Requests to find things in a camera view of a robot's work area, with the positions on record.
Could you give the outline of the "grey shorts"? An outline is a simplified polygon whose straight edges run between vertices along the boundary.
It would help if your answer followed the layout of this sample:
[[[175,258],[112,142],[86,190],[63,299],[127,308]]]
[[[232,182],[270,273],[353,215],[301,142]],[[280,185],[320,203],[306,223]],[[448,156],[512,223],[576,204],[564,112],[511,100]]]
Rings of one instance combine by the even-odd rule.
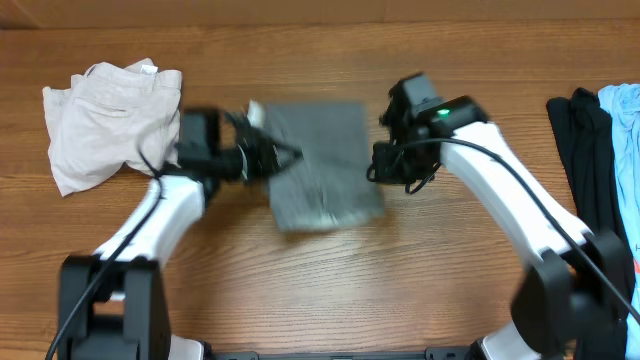
[[[302,152],[267,185],[281,231],[332,231],[384,215],[381,191],[366,178],[370,156],[364,104],[250,101],[248,119]]]

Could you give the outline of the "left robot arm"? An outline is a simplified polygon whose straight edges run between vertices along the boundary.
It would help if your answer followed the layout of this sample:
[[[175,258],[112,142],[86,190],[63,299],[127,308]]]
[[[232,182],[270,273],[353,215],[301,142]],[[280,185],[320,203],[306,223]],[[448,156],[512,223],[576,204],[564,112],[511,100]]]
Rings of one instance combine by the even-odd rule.
[[[262,182],[302,159],[244,113],[184,112],[177,161],[153,169],[148,191],[111,239],[70,255],[59,278],[58,330],[47,360],[211,359],[204,341],[173,333],[162,269],[223,182]]]

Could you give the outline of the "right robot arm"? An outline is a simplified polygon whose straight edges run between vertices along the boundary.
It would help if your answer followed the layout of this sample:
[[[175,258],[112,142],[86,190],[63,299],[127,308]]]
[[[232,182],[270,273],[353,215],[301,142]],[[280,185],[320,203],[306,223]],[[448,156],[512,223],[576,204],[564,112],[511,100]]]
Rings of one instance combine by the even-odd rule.
[[[373,146],[369,181],[414,194],[445,168],[510,239],[525,277],[501,329],[469,346],[428,348],[428,359],[560,359],[567,343],[638,311],[623,294],[619,238],[595,232],[561,206],[526,169],[497,124],[469,96],[439,97],[423,73],[399,80]]]

